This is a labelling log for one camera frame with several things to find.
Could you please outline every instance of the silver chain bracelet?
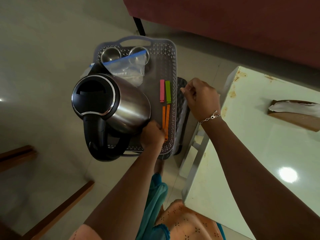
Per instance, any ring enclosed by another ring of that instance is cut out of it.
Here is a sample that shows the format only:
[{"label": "silver chain bracelet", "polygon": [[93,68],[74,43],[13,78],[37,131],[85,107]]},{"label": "silver chain bracelet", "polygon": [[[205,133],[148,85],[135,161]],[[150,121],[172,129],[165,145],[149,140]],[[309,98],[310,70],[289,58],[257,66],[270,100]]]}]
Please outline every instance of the silver chain bracelet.
[{"label": "silver chain bracelet", "polygon": [[215,113],[217,113],[217,112],[218,112],[217,110],[214,111],[214,113],[213,113],[209,118],[206,118],[205,120],[201,121],[201,122],[200,122],[200,125],[201,125],[203,122],[208,121],[208,120],[210,120],[210,119],[214,119],[214,118],[217,118],[217,117],[221,117],[221,115],[219,115],[219,114],[215,115]]}]

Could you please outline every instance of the ziplock bag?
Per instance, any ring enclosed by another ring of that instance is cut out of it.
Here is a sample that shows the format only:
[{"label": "ziplock bag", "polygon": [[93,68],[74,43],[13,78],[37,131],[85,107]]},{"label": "ziplock bag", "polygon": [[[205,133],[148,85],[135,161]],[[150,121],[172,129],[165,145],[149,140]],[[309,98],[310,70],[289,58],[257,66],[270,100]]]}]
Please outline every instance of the ziplock bag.
[{"label": "ziplock bag", "polygon": [[[112,75],[121,77],[138,87],[143,82],[145,61],[146,51],[142,50],[118,60],[104,62],[103,65]],[[94,63],[83,72],[80,78],[87,76],[93,65]]]}]

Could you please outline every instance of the white tissue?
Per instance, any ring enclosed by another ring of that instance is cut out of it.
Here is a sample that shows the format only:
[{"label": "white tissue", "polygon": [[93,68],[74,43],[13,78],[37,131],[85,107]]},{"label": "white tissue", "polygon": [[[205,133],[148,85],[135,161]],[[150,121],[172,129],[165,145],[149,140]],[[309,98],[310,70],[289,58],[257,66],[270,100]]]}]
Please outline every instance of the white tissue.
[{"label": "white tissue", "polygon": [[277,102],[269,107],[274,112],[289,112],[320,118],[320,104],[302,104],[290,101]]}]

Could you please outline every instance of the white table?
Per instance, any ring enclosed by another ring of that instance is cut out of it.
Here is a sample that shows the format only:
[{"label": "white table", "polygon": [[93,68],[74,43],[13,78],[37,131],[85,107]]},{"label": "white table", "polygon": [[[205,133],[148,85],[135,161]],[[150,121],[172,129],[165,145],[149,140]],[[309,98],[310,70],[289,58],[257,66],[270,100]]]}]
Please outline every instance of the white table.
[{"label": "white table", "polygon": [[[272,100],[320,103],[320,92],[238,67],[221,95],[222,117],[254,156],[320,215],[320,132],[267,115]],[[289,168],[281,178],[279,170]],[[231,194],[217,153],[207,135],[188,175],[182,198],[190,209],[255,239]]]}]

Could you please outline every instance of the gray plastic tray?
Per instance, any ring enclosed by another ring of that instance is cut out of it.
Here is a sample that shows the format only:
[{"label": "gray plastic tray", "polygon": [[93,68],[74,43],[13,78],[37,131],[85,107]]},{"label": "gray plastic tray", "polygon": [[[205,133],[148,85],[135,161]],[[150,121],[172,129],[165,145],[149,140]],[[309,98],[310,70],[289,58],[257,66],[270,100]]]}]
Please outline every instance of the gray plastic tray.
[{"label": "gray plastic tray", "polygon": [[[122,57],[127,56],[134,46],[123,47],[122,42],[128,40],[149,41],[150,46],[144,46],[150,53],[150,60],[145,67],[145,76],[142,84],[138,87],[149,99],[151,105],[151,119],[162,125],[162,106],[160,103],[160,80],[170,81],[171,104],[169,114],[168,141],[162,146],[160,154],[170,152],[174,146],[176,112],[177,112],[177,49],[171,40],[151,39],[145,36],[128,36],[114,42],[105,42],[98,45],[94,51],[93,62],[100,59],[101,53],[107,47],[116,47]],[[113,148],[118,142],[117,138],[108,136],[108,147]],[[140,135],[132,137],[127,151],[141,152]]]}]

